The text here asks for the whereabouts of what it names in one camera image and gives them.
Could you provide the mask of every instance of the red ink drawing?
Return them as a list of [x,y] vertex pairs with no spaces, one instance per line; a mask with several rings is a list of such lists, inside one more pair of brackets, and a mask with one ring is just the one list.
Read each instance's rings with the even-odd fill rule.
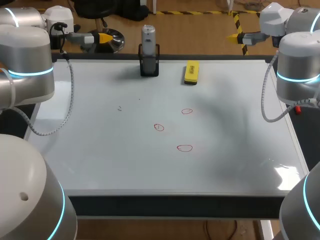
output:
[[191,145],[179,145],[176,147],[176,149],[186,153],[186,152],[190,152],[193,149],[193,147]]
[[191,108],[183,109],[183,110],[181,111],[181,113],[182,113],[182,114],[190,114],[190,113],[192,113],[192,109],[191,109]]
[[158,124],[158,123],[154,125],[154,129],[159,132],[162,132],[163,130],[165,130],[164,126],[162,126],[161,124]]

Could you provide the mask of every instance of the black base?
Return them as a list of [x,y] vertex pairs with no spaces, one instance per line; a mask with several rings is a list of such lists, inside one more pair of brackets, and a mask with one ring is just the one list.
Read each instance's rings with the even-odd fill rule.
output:
[[[138,49],[138,56],[139,56],[139,62],[140,62],[140,75],[142,77],[158,77],[159,76],[159,56],[160,56],[160,45],[156,44],[155,45],[156,49],[157,49],[157,54],[156,56],[142,56],[141,54],[141,48],[142,48],[142,44],[139,44],[139,49]],[[152,61],[155,64],[155,71],[152,73],[147,73],[144,71],[143,68],[143,62],[144,61]]]

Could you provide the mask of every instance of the yellow sponge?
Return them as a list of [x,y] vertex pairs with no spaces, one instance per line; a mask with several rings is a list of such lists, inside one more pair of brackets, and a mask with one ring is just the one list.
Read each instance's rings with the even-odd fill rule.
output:
[[199,62],[189,60],[186,64],[184,83],[196,85],[198,82]]

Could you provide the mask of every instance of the whiteboard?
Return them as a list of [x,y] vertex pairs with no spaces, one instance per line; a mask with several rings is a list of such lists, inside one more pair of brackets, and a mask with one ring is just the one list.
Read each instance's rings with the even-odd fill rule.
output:
[[[202,60],[185,85],[185,60],[160,61],[158,77],[134,60],[73,60],[75,96],[67,124],[35,146],[69,196],[284,196],[308,172],[289,116],[267,123],[260,99],[263,60]],[[67,114],[70,72],[54,64],[55,94],[35,111],[47,132]],[[285,106],[269,76],[265,110]]]

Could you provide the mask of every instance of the yellow and black tape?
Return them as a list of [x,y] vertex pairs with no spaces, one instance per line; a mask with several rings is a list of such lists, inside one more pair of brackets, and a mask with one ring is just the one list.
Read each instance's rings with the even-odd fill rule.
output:
[[[231,14],[258,14],[257,11],[232,11]],[[210,14],[230,14],[228,11],[157,11],[157,15],[210,15]]]
[[[237,32],[238,32],[238,35],[242,36],[242,34],[243,34],[244,32],[242,31],[242,27],[241,27],[241,25],[240,25],[239,13],[233,12],[233,13],[232,13],[232,16],[233,16],[233,20],[234,20],[234,23],[235,23],[235,26],[236,26],[236,30],[237,30]],[[247,45],[241,44],[241,49],[242,49],[242,54],[243,54],[243,55],[249,55]]]

